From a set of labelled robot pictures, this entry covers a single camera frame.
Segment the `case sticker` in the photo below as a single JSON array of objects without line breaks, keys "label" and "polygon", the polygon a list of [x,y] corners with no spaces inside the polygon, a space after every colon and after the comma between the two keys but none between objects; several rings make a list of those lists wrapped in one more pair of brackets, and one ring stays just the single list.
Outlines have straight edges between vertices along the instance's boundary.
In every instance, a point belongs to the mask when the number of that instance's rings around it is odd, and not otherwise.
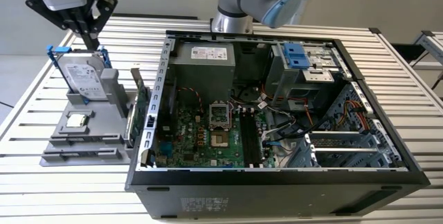
[{"label": "case sticker", "polygon": [[221,197],[180,198],[180,200],[185,212],[224,212],[229,202],[229,198]]},{"label": "case sticker", "polygon": [[96,70],[88,64],[67,64],[65,69],[79,93],[89,100],[107,99]]},{"label": "case sticker", "polygon": [[192,52],[191,52],[191,59],[227,60],[228,59],[228,49],[227,48],[193,47]]}]

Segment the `orange wire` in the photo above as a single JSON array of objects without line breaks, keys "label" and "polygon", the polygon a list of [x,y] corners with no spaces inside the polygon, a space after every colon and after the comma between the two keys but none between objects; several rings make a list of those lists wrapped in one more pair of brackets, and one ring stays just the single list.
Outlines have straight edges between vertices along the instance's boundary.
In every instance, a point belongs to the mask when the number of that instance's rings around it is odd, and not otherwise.
[{"label": "orange wire", "polygon": [[[351,101],[358,107],[362,107],[362,104],[358,102],[358,101]],[[358,116],[360,118],[360,121],[362,121],[362,124],[363,124],[363,127],[368,130],[368,124],[367,124],[367,121],[366,121],[366,117],[363,116],[363,113],[358,113]]]},{"label": "orange wire", "polygon": [[[356,101],[346,101],[344,102],[344,105],[343,105],[343,115],[341,115],[341,118],[340,118],[340,120],[339,120],[339,123],[336,124],[336,127],[343,123],[343,121],[344,121],[344,117],[347,116],[347,104],[351,104],[352,105],[352,107],[358,107],[358,106],[362,106],[360,105],[360,103],[358,103]],[[362,122],[362,125],[363,125],[363,128],[366,129],[366,130],[368,130],[368,124],[367,124],[367,122],[366,122],[366,118],[364,118],[364,116],[360,114],[360,113],[356,113],[356,115],[358,115],[358,118],[359,118],[359,120],[360,120],[360,122]]]}]

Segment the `black cable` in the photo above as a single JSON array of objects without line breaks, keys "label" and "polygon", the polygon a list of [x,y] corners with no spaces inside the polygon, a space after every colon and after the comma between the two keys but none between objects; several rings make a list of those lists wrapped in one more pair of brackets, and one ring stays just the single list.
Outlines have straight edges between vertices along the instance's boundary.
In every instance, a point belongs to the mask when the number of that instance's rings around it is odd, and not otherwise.
[{"label": "black cable", "polygon": [[319,128],[319,126],[329,120],[331,117],[325,116],[323,117],[323,119],[320,119],[320,121],[312,125],[308,129],[305,129],[303,132],[299,132],[297,134],[293,134],[293,135],[284,135],[281,136],[280,138],[277,138],[276,140],[273,140],[273,142],[277,142],[277,141],[281,141],[284,140],[285,138],[300,138],[304,136],[304,134],[307,134],[308,132],[313,131],[316,128]]},{"label": "black cable", "polygon": [[7,103],[4,103],[4,102],[1,102],[1,101],[0,101],[0,104],[8,106],[8,107],[11,107],[11,108],[13,108],[13,106],[11,106],[9,104],[7,104]]},{"label": "black cable", "polygon": [[431,87],[432,90],[436,88],[436,86],[438,86],[439,83],[440,83],[440,80],[436,80],[436,82],[434,83],[434,85]]},{"label": "black cable", "polygon": [[422,59],[430,54],[430,52],[427,51],[423,56],[416,60],[416,62],[411,65],[411,67],[414,67],[416,65],[416,63],[419,63],[419,61],[422,61]]}]

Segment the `slatted metal surface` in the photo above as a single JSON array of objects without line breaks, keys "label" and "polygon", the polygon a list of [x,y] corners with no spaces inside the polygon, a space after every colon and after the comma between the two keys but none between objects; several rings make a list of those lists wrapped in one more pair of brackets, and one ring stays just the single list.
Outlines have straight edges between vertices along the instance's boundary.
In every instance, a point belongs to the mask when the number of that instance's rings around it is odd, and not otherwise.
[{"label": "slatted metal surface", "polygon": [[[120,70],[120,83],[135,88],[129,69],[139,67],[144,83],[153,84],[165,30],[207,31],[208,28],[207,21],[111,18],[100,42],[109,50],[113,67]],[[367,29],[317,26],[271,30],[256,25],[255,33],[343,41],[432,185],[363,218],[209,222],[443,223],[443,110],[383,37]],[[67,37],[64,44],[71,43],[73,48],[83,48],[80,39]],[[0,158],[0,216],[7,217],[0,223],[149,223],[136,195],[124,192],[127,165],[39,166],[39,155],[67,104],[65,91],[61,75],[48,63],[0,126],[0,132],[4,130],[0,154],[5,155]]]}]

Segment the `cable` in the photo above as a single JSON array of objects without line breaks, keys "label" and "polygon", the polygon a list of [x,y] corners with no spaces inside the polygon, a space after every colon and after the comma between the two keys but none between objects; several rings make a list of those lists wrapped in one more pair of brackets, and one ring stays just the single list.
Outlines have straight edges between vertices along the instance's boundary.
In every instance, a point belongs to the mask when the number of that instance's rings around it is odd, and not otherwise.
[{"label": "cable", "polygon": [[312,119],[311,119],[309,110],[307,109],[307,106],[304,106],[304,108],[305,108],[305,116],[307,116],[307,119],[309,120],[309,123],[311,123],[311,126],[312,126],[313,122],[312,122]]},{"label": "cable", "polygon": [[9,104],[7,104],[7,103],[4,103],[4,102],[1,102],[1,101],[0,101],[0,104],[8,106],[8,107],[11,107],[11,108],[13,108],[13,106],[11,106]]},{"label": "cable", "polygon": [[[354,105],[358,106],[358,107],[363,107],[360,102],[358,102],[358,101],[351,101],[351,103],[354,103]],[[370,127],[368,127],[368,124],[367,124],[366,117],[364,117],[363,113],[356,113],[356,114],[358,114],[358,117],[360,119],[360,122],[362,122],[362,125],[363,125],[364,129],[368,130]]]},{"label": "cable", "polygon": [[[264,91],[264,85],[261,84],[261,93],[265,95],[267,98],[269,98],[271,100],[273,100],[273,97],[268,96],[265,91]],[[311,114],[309,114],[309,110],[308,110],[308,101],[307,98],[288,98],[288,100],[293,100],[293,101],[304,101],[304,109],[305,109],[305,116],[307,119],[309,120],[311,126],[313,125],[312,122],[312,118],[311,118]]]},{"label": "cable", "polygon": [[422,61],[422,59],[428,55],[428,51],[423,54],[423,56],[416,60],[416,62],[411,65],[411,67],[414,67],[416,65],[416,63],[419,63],[419,61]]},{"label": "cable", "polygon": [[199,98],[200,112],[203,113],[203,104],[201,104],[201,97],[200,97],[200,94],[193,90],[193,88],[179,88],[177,91],[181,91],[181,90],[189,90],[189,91],[195,92],[195,95],[196,95],[196,97]]},{"label": "cable", "polygon": [[293,151],[291,151],[283,158],[281,158],[281,160],[279,161],[279,167],[281,166],[281,162],[283,162],[283,160],[292,154],[295,152],[295,150]]},{"label": "cable", "polygon": [[432,90],[436,88],[436,86],[438,86],[439,83],[440,83],[440,80],[436,80],[436,82],[434,83],[434,85],[431,87]]},{"label": "cable", "polygon": [[[359,102],[356,102],[356,101],[346,101],[346,102],[344,102],[344,105],[343,105],[343,115],[341,115],[341,118],[340,118],[340,120],[339,120],[339,123],[336,124],[335,127],[339,127],[340,124],[344,122],[346,116],[348,115],[348,113],[347,113],[347,105],[348,105],[348,104],[351,104],[354,108],[356,108],[356,107],[362,107],[362,104],[360,104]],[[362,122],[362,126],[363,126],[363,128],[364,128],[366,130],[368,130],[368,129],[370,129],[370,128],[368,128],[368,124],[367,124],[367,122],[366,122],[366,118],[364,118],[363,114],[362,114],[362,113],[358,113],[358,112],[355,112],[355,114],[356,114],[358,118],[360,119],[360,122]]]},{"label": "cable", "polygon": [[284,135],[281,136],[280,138],[277,138],[276,140],[273,140],[273,142],[277,142],[277,141],[281,141],[284,140],[285,138],[300,138],[304,136],[304,134],[307,134],[308,132],[313,131],[316,128],[319,128],[319,126],[331,119],[331,117],[328,116],[324,116],[323,119],[320,119],[320,121],[312,125],[308,129],[305,129],[303,132],[299,132],[293,135]]}]

